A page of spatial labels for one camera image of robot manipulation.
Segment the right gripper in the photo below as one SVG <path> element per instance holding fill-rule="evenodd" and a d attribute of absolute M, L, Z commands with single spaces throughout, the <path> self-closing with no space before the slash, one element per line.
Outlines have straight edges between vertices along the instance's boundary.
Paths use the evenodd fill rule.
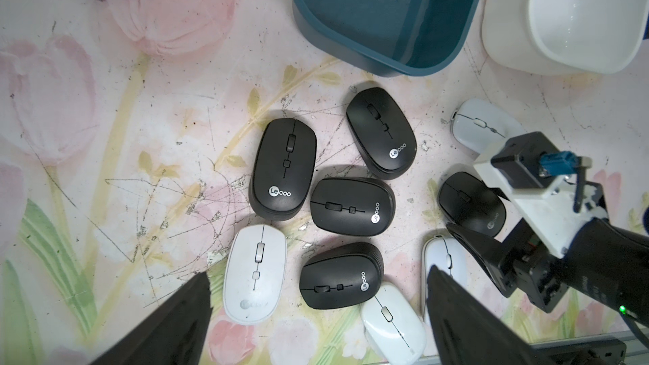
<path fill-rule="evenodd" d="M 503 242 L 454 223 L 446 228 L 504 297 L 520 290 L 533 306 L 550 314 L 566 294 L 568 286 L 559 278 L 559 259 L 524 219 Z"/>

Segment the black mouse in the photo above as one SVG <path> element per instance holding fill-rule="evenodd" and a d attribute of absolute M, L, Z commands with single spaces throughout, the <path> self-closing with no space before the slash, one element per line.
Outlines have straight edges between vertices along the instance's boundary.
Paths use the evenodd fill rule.
<path fill-rule="evenodd" d="M 310 199 L 314 224 L 345 236 L 378 236 L 395 217 L 395 194 L 378 179 L 329 177 L 316 185 Z"/>
<path fill-rule="evenodd" d="M 317 139 L 295 118 L 278 118 L 265 129 L 248 186 L 254 212 L 288 221 L 302 209 L 314 176 Z"/>
<path fill-rule="evenodd" d="M 341 309 L 374 297 L 384 272 L 383 256 L 375 245 L 349 243 L 307 261 L 301 270 L 299 290 L 312 309 Z"/>
<path fill-rule="evenodd" d="M 457 172 L 442 183 L 438 204 L 451 222 L 492 238 L 507 217 L 500 196 L 468 172 Z"/>
<path fill-rule="evenodd" d="M 392 180 L 414 163 L 417 140 L 405 114 L 380 87 L 358 92 L 346 119 L 363 160 L 376 177 Z"/>

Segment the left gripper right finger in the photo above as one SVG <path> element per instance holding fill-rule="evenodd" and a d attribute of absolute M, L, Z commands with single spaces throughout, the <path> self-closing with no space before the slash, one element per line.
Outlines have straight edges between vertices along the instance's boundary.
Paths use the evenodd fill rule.
<path fill-rule="evenodd" d="M 429 320 L 443 364 L 551 364 L 437 267 L 427 278 Z"/>

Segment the white mouse bottom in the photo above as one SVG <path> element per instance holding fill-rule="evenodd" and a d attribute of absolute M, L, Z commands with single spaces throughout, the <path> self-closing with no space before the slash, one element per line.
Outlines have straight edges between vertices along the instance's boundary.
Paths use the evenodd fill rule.
<path fill-rule="evenodd" d="M 361 304 L 361 319 L 370 345 L 390 364 L 414 364 L 424 353 L 426 329 L 401 291 L 383 282 L 376 295 Z"/>

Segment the black mouse top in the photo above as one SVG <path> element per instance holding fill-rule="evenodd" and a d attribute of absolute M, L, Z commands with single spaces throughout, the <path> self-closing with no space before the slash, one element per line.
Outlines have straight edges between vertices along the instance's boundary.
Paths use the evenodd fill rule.
<path fill-rule="evenodd" d="M 363 160 L 376 177 L 392 180 L 414 163 L 417 140 L 405 114 L 380 87 L 358 92 L 346 119 Z"/>

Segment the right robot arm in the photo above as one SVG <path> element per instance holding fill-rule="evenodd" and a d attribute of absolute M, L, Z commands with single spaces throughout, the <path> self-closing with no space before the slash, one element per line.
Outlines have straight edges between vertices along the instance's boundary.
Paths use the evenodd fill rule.
<path fill-rule="evenodd" d="M 504 297 L 520 289 L 530 302 L 551 313 L 574 288 L 617 311 L 638 341 L 648 338 L 648 239 L 593 219 L 577 233 L 563 258 L 549 253 L 525 220 L 499 242 L 449 223 L 450 234 L 475 258 Z"/>

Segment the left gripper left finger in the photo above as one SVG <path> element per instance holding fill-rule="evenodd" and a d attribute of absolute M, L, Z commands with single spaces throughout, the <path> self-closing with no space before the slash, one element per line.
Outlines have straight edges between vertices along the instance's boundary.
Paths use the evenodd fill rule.
<path fill-rule="evenodd" d="M 210 280 L 195 275 L 95 364 L 197 364 L 211 320 Z"/>

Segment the black mouse bottom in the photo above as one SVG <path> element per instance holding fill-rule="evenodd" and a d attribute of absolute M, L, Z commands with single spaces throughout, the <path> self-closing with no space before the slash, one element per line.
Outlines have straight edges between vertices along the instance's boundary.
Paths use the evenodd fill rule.
<path fill-rule="evenodd" d="M 341 309 L 374 297 L 384 272 L 383 256 L 375 245 L 349 243 L 307 261 L 301 270 L 299 290 L 312 309 Z"/>

